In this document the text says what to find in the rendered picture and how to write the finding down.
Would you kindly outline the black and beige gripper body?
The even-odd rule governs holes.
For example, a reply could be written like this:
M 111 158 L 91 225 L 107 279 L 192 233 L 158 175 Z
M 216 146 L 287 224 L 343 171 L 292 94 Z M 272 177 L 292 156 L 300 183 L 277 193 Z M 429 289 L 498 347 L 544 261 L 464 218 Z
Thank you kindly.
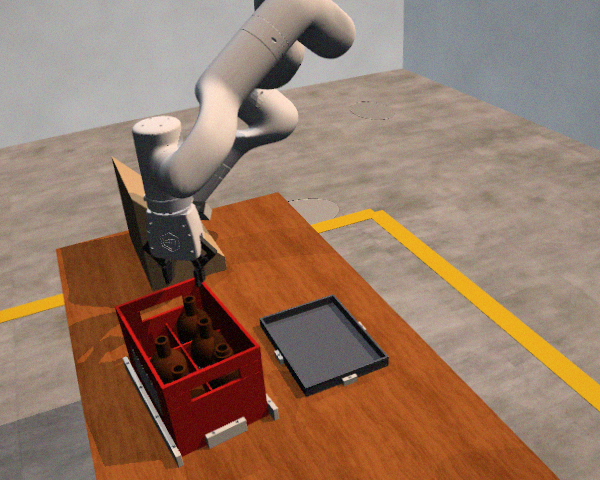
M 167 214 L 147 209 L 147 235 L 154 257 L 186 261 L 199 258 L 202 250 L 200 235 L 205 239 L 194 204 Z

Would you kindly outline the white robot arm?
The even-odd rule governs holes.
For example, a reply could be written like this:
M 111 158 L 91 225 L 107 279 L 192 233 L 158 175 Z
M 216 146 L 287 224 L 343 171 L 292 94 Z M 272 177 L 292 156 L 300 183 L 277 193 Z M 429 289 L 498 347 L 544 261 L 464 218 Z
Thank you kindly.
M 304 46 L 335 59 L 355 40 L 353 21 L 331 0 L 254 0 L 254 10 L 198 79 L 199 114 L 185 141 L 174 117 L 133 126 L 150 211 L 174 213 L 193 203 L 200 220 L 210 221 L 205 201 L 238 160 L 295 130 L 297 109 L 276 89 L 298 71 Z M 237 116 L 248 129 L 237 130 Z

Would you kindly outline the red crate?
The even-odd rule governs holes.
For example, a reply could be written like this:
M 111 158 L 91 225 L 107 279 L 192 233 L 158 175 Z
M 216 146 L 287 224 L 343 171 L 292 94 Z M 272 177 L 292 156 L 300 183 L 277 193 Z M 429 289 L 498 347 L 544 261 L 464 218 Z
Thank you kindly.
M 238 354 L 199 370 L 191 356 L 192 341 L 181 344 L 178 338 L 177 320 L 184 305 L 141 319 L 140 311 L 189 295 L 210 316 L 213 329 L 224 336 L 233 355 Z M 260 346 L 206 284 L 180 284 L 152 293 L 130 308 L 119 323 L 131 365 L 182 457 L 206 446 L 208 433 L 242 417 L 249 425 L 269 415 Z M 155 339 L 161 335 L 184 355 L 189 373 L 194 373 L 163 384 L 150 362 L 157 352 Z M 209 381 L 236 369 L 240 378 L 211 388 Z M 190 390 L 200 385 L 205 394 L 192 399 Z

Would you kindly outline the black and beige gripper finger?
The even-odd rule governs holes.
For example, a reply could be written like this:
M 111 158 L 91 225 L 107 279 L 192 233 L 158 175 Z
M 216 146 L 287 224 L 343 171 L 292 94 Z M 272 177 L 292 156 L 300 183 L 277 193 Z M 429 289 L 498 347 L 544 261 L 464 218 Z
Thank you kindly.
M 149 255 L 151 255 L 148 241 L 143 246 L 143 250 L 145 252 L 147 252 Z M 170 284 L 171 281 L 173 280 L 173 278 L 175 277 L 175 271 L 174 271 L 172 260 L 171 259 L 166 259 L 165 260 L 165 259 L 162 259 L 162 258 L 156 258 L 156 257 L 154 257 L 152 255 L 151 255 L 151 257 L 156 262 L 158 262 L 158 266 L 159 267 L 163 268 L 162 269 L 162 273 L 163 273 L 163 277 L 165 277 L 165 282 L 166 282 L 166 284 Z
M 206 273 L 204 266 L 211 260 L 217 253 L 217 250 L 200 235 L 201 248 L 206 252 L 203 256 L 202 252 L 197 260 L 191 261 L 195 269 L 193 270 L 195 284 L 200 287 L 203 281 L 206 279 Z M 198 261 L 199 260 L 199 261 Z

